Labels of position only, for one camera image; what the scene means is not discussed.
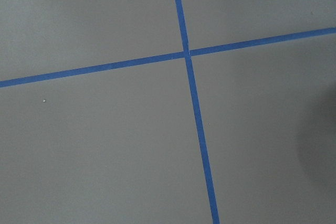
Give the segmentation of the blue tape strip crosswise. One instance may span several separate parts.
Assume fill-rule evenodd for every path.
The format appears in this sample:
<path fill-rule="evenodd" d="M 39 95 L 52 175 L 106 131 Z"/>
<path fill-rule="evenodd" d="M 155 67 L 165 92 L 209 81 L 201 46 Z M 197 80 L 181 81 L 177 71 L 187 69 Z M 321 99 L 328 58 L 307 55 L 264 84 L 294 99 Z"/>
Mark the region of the blue tape strip crosswise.
<path fill-rule="evenodd" d="M 231 51 L 231 50 L 242 49 L 242 48 L 275 44 L 275 43 L 284 42 L 284 41 L 304 39 L 304 38 L 309 38 L 309 37 L 318 37 L 318 36 L 324 36 L 324 35 L 329 35 L 329 34 L 335 34 L 335 27 L 303 31 L 299 33 L 272 36 L 272 37 L 254 39 L 254 40 L 240 41 L 240 42 L 234 42 L 230 44 L 211 46 L 211 47 L 205 47 L 205 48 L 198 48 L 198 49 L 191 50 L 190 55 L 191 57 L 201 56 L 201 55 L 207 55 L 207 54 L 212 54 L 216 52 Z M 121 69 L 121 68 L 127 68 L 127 67 L 139 66 L 139 65 L 146 65 L 146 64 L 156 63 L 156 62 L 161 62 L 161 61 L 181 59 L 183 57 L 184 57 L 183 52 L 174 52 L 170 54 L 131 59 L 131 60 L 126 60 L 126 61 L 119 61 L 119 62 L 107 63 L 107 64 L 90 66 L 90 67 L 83 67 L 83 68 L 77 68 L 77 69 L 38 74 L 34 76 L 3 80 L 1 81 L 1 88 L 17 86 L 17 85 L 22 85 L 22 84 L 27 84 L 27 83 L 41 82 L 41 81 L 46 81 L 46 80 L 79 76 L 83 74 L 108 71 L 108 70 L 113 70 L 113 69 Z"/>

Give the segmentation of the blue tape strip lengthwise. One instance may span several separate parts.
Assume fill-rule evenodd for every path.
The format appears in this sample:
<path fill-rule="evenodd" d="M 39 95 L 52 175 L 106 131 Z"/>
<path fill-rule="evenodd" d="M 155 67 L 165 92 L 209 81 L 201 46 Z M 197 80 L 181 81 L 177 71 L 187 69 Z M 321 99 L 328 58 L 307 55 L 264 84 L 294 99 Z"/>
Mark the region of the blue tape strip lengthwise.
<path fill-rule="evenodd" d="M 187 77 L 188 77 L 188 84 L 190 88 L 194 118 L 195 118 L 195 125 L 197 130 L 197 137 L 198 143 L 200 147 L 200 153 L 202 158 L 203 164 L 203 171 L 208 195 L 208 202 L 212 216 L 212 223 L 220 223 L 220 218 L 218 214 L 218 207 L 217 207 L 217 200 L 215 194 L 215 188 L 213 184 L 213 177 L 212 177 L 212 170 L 211 164 L 209 161 L 206 137 L 204 132 L 204 125 L 202 120 L 202 114 L 200 109 L 200 102 L 198 98 L 196 80 L 195 80 L 195 72 L 192 63 L 192 56 L 190 53 L 189 48 L 189 41 L 188 41 L 188 34 L 187 34 L 187 27 L 185 22 L 185 15 L 183 9 L 183 1 L 182 0 L 175 0 L 176 5 L 176 12 L 179 24 L 179 30 L 181 35 L 182 47 L 183 47 L 183 55 L 185 59 Z"/>

